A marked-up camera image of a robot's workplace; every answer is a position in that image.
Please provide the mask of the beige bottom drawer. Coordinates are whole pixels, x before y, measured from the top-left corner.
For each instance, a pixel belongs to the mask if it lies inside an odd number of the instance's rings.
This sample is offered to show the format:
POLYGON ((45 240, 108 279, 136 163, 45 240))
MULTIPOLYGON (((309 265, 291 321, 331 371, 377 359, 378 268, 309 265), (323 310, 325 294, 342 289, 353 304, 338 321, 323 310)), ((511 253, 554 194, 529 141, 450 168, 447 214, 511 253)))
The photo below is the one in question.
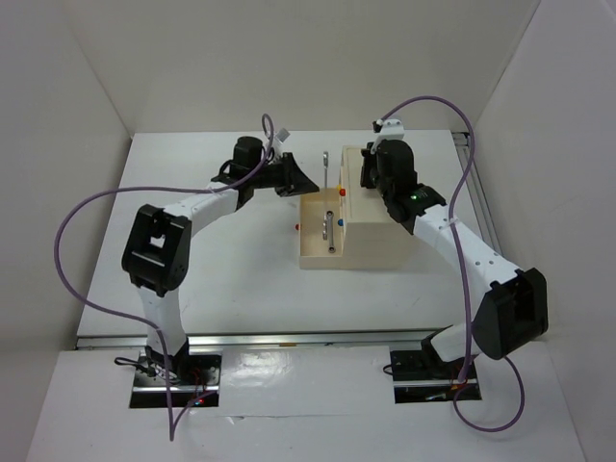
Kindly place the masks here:
POLYGON ((299 200, 300 229, 298 264, 302 270, 341 270, 343 268, 343 227, 337 221, 342 218, 339 191, 329 189, 329 206, 334 212, 333 236, 336 251, 327 251, 327 243, 322 238, 322 193, 302 195, 299 200))

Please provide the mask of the silver ratchet wrench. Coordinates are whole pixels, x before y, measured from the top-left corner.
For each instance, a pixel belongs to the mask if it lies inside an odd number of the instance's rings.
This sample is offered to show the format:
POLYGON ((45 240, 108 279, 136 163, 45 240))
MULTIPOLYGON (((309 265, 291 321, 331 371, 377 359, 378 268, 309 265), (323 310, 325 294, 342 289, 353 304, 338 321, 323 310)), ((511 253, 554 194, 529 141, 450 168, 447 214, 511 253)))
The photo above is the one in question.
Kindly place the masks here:
POLYGON ((330 233, 333 229, 333 218, 334 213, 331 210, 327 210, 323 215, 322 238, 325 241, 329 240, 330 233))

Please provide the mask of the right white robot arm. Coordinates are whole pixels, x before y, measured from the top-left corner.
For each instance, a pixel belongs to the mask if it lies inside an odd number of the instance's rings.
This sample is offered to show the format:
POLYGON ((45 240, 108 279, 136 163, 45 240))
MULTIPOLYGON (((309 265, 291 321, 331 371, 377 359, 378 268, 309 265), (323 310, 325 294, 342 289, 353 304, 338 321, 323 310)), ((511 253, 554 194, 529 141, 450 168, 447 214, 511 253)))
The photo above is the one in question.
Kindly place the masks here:
POLYGON ((391 219, 432 247, 455 270, 463 287, 464 320, 422 342, 420 365, 443 376, 461 361, 465 380, 472 360, 500 360, 549 328, 547 280, 500 256, 450 209, 450 202, 418 180, 411 147, 401 140, 371 142, 362 151, 360 185, 376 190, 391 219))

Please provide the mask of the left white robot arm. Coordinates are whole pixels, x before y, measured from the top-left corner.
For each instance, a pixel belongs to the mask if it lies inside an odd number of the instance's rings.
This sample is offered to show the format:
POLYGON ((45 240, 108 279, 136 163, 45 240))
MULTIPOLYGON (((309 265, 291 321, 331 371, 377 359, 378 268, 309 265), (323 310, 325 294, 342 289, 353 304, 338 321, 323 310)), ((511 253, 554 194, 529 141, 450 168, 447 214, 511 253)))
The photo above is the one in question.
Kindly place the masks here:
POLYGON ((189 271, 192 238, 239 211, 257 190, 272 189, 280 197, 320 190, 280 145, 279 139, 263 145, 257 138, 240 137, 205 193, 163 208, 145 204, 136 213, 121 266, 137 288, 148 321, 146 356, 169 384, 186 379, 191 366, 179 288, 189 271))

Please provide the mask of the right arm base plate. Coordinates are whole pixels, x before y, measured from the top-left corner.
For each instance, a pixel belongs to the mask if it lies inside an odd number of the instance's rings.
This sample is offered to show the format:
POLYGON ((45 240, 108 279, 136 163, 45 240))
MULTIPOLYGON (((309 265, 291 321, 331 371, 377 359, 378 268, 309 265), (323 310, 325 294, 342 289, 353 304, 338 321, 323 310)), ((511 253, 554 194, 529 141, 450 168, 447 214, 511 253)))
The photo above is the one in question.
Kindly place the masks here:
POLYGON ((382 371, 393 379, 396 404, 482 400, 477 372, 470 365, 466 379, 458 380, 464 360, 430 362, 419 350, 392 350, 382 371))

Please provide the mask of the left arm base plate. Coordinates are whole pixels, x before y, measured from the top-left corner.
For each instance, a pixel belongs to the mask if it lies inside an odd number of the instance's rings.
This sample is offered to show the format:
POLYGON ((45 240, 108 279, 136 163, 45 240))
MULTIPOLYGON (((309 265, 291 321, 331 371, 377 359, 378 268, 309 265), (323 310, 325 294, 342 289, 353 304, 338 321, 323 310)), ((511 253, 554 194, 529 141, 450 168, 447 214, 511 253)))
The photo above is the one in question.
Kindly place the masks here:
MULTIPOLYGON (((189 402, 192 407, 218 407, 222 355, 197 354, 189 360, 188 370, 169 376, 173 408, 183 408, 189 402)), ((116 357, 114 364, 134 369, 134 378, 129 401, 131 409, 166 408, 166 372, 163 367, 151 363, 144 354, 137 359, 116 357)))

